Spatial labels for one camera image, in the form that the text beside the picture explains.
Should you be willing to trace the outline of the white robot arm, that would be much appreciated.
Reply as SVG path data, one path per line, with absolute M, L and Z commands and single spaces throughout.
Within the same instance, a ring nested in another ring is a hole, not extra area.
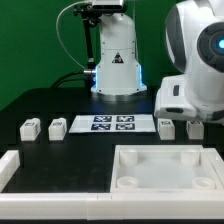
M 93 95 L 125 100 L 142 93 L 135 57 L 135 25 L 121 12 L 123 0 L 93 0 L 100 12 L 101 60 Z M 166 46 L 177 76 L 165 77 L 156 95 L 154 116 L 224 123 L 224 0 L 185 0 L 166 18 Z

